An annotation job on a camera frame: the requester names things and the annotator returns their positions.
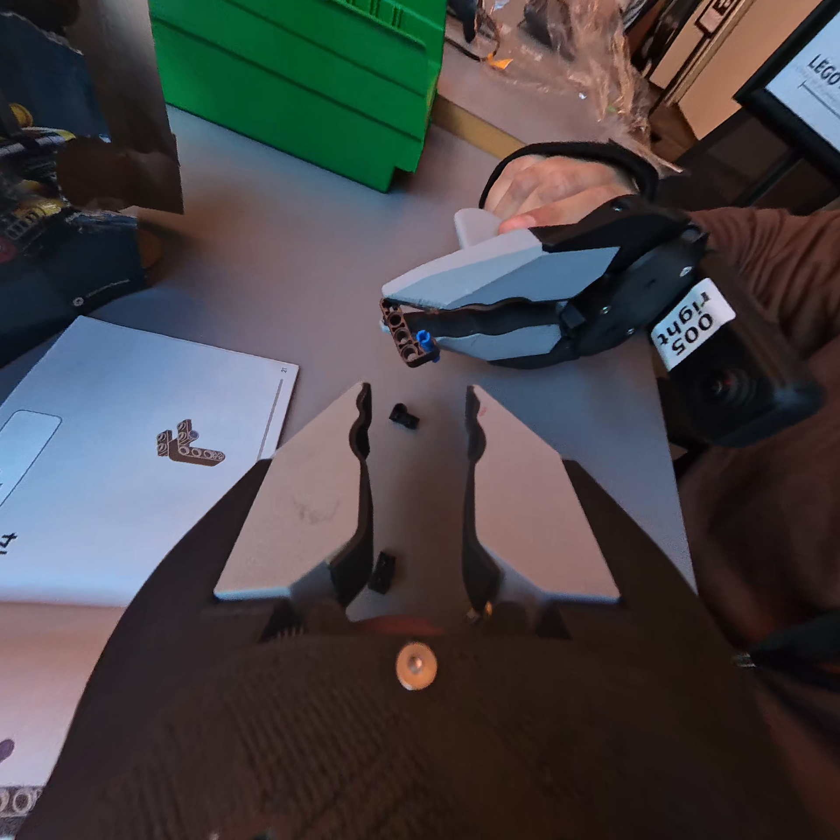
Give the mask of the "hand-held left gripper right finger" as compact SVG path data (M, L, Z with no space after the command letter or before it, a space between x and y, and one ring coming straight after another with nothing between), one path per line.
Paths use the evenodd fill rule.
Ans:
M462 573L478 613L614 606L621 595L561 455L478 385L465 401Z

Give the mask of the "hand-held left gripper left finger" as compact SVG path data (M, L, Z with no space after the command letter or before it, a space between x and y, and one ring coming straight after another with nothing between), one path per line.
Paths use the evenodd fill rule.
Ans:
M224 602L328 598L347 607L373 567L371 385L332 402L270 461L214 587Z

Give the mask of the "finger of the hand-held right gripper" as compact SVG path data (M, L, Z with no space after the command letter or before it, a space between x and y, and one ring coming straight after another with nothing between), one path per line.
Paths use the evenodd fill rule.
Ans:
M568 301L505 301L456 309L431 308L429 332L450 353L487 363L550 354L564 339Z
M569 300L602 277L617 247L550 253L528 229L499 234L499 218L468 207L454 216L461 249L386 283L384 299L416 309L453 311L509 300Z

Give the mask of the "black angled lego beam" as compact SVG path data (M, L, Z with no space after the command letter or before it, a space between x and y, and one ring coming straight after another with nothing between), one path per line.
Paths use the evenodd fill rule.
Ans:
M380 300L380 308L381 326L391 335L404 364L411 369L416 369L424 364L432 363L432 361L425 361L424 352L416 342L417 331L423 329L410 325L402 307L388 298Z

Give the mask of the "person's right forearm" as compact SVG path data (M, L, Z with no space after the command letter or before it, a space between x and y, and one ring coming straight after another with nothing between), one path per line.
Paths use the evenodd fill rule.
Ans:
M804 359L839 334L839 212L722 207L691 218Z

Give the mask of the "lego instruction booklet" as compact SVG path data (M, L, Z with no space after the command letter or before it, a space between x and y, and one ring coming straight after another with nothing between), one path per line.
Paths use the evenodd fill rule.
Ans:
M2 404L2 838L123 610L277 448L298 366L80 317Z

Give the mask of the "dark lego set box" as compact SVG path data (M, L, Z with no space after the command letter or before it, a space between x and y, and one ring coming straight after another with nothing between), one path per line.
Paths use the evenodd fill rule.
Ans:
M146 286L132 207L180 214L148 2L1 2L1 356Z

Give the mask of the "person's right hand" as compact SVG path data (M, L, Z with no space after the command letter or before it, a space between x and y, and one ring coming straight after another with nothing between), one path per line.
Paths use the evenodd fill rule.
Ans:
M601 205L636 193L635 182L610 165L530 154L506 165L484 208L500 220L502 235L576 224Z

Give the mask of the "beige cabinet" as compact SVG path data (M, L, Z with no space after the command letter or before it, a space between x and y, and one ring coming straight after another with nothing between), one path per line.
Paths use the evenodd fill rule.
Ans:
M735 93L805 20L818 1L755 1L678 100L701 140L739 109Z

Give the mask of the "clear plastic bag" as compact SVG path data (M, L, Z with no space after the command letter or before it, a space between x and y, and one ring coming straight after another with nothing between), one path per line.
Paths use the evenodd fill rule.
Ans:
M594 139L613 140L668 177L682 169L653 149L646 81L624 34L625 2L476 2L481 63L550 117L579 121Z

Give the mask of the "black framed sign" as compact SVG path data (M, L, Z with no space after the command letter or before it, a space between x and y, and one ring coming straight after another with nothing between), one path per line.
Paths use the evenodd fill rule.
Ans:
M838 186L839 2L820 2L734 100Z

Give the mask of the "person's brown clothing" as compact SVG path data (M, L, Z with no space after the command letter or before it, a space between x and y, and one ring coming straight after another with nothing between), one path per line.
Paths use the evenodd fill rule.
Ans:
M680 495L700 594L779 698L773 720L805 792L838 807L838 339L810 359L814 417L764 443L712 449Z

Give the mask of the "green plastic bin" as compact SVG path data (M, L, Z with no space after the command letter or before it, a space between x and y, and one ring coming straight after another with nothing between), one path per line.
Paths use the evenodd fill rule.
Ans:
M446 1L152 1L172 106L387 192L415 173Z

